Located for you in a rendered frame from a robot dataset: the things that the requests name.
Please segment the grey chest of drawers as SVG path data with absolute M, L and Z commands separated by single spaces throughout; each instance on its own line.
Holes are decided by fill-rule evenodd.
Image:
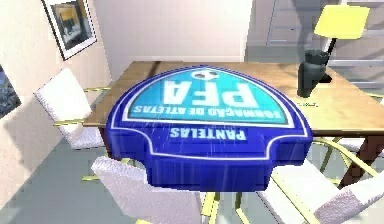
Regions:
M 384 89 L 384 0 L 275 0 L 268 46 L 327 49 L 313 33 L 326 4 L 365 6 L 370 13 L 361 38 L 337 40 L 329 66 L 363 89 Z

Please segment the dark blue wall picture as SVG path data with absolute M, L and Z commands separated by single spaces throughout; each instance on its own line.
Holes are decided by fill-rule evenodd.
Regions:
M 0 65 L 0 119 L 20 105 L 20 98 Z

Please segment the white framed wall picture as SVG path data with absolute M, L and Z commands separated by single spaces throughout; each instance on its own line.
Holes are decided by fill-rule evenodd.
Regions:
M 41 0 L 64 61 L 97 41 L 88 0 Z

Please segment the white chair with yellow frame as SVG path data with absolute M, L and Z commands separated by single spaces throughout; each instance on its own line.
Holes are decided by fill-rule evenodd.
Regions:
M 384 171 L 377 172 L 340 143 L 338 137 L 318 138 L 346 164 L 356 164 L 371 177 L 342 189 L 309 161 L 273 169 L 266 190 L 257 195 L 279 224 L 343 224 L 384 197 Z
M 153 187 L 144 169 L 105 156 L 91 166 L 124 215 L 150 224 L 208 224 L 198 191 Z
M 109 89 L 110 86 L 83 89 L 72 71 L 65 68 L 40 87 L 34 95 L 70 147 L 86 149 L 104 146 L 97 127 L 83 126 L 83 122 L 92 112 L 86 92 Z

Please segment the dark grey vase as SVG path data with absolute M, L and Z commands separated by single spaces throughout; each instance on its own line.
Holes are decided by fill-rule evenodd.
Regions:
M 308 98 L 312 90 L 323 78 L 329 54 L 322 50 L 311 49 L 305 51 L 305 59 L 298 69 L 297 95 Z

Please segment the blue shield-shaped cloth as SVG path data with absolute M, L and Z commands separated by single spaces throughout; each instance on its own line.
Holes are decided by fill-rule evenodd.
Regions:
M 313 141 L 284 94 L 209 65 L 128 89 L 110 111 L 106 135 L 112 156 L 141 162 L 150 185 L 201 192 L 263 191 L 272 170 L 302 164 Z

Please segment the brown wooden table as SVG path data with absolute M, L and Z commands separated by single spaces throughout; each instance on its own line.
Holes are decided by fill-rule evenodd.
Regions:
M 112 158 L 106 135 L 106 122 L 117 100 L 134 85 L 160 73 L 198 66 L 185 62 L 134 62 L 110 88 L 102 101 L 86 118 L 87 127 L 100 129 Z M 306 118 L 316 137 L 384 137 L 384 107 L 336 75 L 329 84 L 315 88 L 308 98 L 297 96 L 297 67 L 276 63 L 212 63 L 209 66 L 240 72 L 277 89 L 291 100 Z

